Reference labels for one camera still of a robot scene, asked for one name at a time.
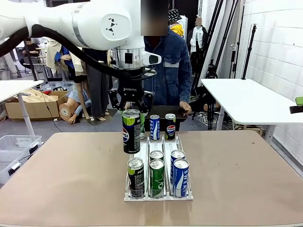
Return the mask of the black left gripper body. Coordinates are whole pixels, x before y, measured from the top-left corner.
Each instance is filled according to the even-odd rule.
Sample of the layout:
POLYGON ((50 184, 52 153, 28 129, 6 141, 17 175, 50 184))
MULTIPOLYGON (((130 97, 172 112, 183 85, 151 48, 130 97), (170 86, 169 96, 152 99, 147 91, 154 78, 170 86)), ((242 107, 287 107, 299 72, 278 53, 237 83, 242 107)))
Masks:
POLYGON ((133 102, 136 105, 143 105, 143 69, 119 70, 118 72, 118 94, 121 97, 119 104, 133 102))

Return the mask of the person's left hand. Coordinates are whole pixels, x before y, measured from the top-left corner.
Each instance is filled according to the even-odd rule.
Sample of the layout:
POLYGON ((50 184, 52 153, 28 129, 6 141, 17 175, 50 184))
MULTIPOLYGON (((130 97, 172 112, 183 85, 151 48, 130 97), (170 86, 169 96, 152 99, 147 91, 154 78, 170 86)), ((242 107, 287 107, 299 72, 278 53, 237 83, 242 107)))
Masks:
POLYGON ((184 111, 184 116, 188 116, 192 112, 191 106, 187 102, 180 101, 179 107, 184 111))

